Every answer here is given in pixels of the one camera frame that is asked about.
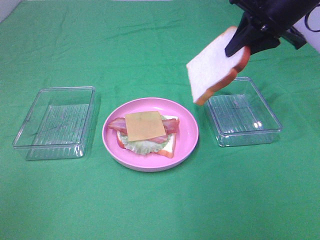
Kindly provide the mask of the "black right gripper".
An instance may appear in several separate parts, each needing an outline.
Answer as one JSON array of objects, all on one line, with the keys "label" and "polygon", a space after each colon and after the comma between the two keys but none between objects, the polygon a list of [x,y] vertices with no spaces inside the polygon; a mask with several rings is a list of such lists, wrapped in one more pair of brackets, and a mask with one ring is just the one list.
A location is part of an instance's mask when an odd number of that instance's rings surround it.
[{"label": "black right gripper", "polygon": [[249,47],[250,55],[276,48],[284,38],[296,49],[307,43],[294,24],[310,13],[318,0],[231,0],[230,4],[244,10],[240,23],[225,55],[233,56],[242,47]]}]

